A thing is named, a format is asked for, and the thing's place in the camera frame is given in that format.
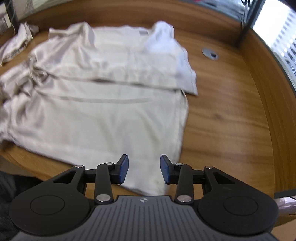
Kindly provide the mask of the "black metal post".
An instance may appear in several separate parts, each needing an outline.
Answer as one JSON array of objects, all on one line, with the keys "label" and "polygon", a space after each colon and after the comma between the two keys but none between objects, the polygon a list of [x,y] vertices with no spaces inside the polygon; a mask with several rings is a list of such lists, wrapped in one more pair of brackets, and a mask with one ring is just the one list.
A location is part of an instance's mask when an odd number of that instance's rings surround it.
[{"label": "black metal post", "polygon": [[243,18],[241,21],[241,32],[238,39],[235,42],[235,47],[239,47],[247,32],[253,28],[262,8],[265,0],[254,1],[241,1],[245,7]]}]

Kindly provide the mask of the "small crumpled white cloth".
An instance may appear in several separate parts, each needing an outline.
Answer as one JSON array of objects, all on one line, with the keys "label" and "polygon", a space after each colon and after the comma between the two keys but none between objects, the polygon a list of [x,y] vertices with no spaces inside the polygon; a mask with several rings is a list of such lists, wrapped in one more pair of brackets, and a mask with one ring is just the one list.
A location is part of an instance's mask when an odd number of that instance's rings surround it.
[{"label": "small crumpled white cloth", "polygon": [[29,25],[27,22],[21,23],[18,33],[1,47],[1,66],[10,62],[15,56],[24,51],[38,32],[38,26]]}]

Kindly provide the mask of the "cream satin shirt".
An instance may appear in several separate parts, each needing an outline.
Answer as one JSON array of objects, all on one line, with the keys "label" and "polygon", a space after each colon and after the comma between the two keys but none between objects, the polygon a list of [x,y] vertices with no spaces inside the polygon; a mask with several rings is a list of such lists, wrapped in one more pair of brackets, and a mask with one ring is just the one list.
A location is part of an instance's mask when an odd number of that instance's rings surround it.
[{"label": "cream satin shirt", "polygon": [[196,73],[174,28],[51,29],[1,76],[1,140],[94,169],[129,157],[123,186],[164,195],[159,159],[177,163]]}]

